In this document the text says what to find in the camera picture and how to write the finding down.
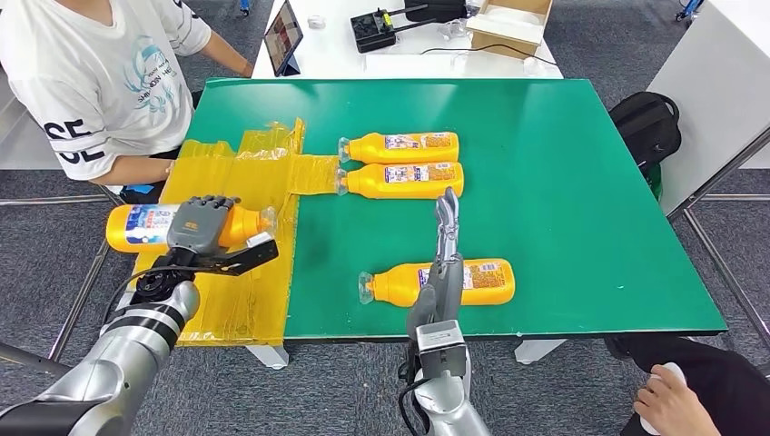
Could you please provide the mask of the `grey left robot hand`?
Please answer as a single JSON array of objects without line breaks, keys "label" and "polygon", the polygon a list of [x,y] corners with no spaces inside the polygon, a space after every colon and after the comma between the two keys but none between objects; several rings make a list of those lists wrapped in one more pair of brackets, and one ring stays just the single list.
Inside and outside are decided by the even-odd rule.
[{"label": "grey left robot hand", "polygon": [[176,211],[166,235],[170,249],[182,248],[200,255],[221,251],[219,238],[238,197],[194,196]]}]

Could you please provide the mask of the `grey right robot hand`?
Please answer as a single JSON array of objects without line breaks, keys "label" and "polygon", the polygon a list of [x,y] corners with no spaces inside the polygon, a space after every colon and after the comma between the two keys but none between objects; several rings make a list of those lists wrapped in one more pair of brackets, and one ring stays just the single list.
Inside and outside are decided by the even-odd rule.
[{"label": "grey right robot hand", "polygon": [[459,199],[451,187],[437,198],[437,251],[428,280],[420,286],[410,307],[406,327],[417,340],[417,328],[433,322],[456,320],[463,290],[464,259],[458,251]]}]

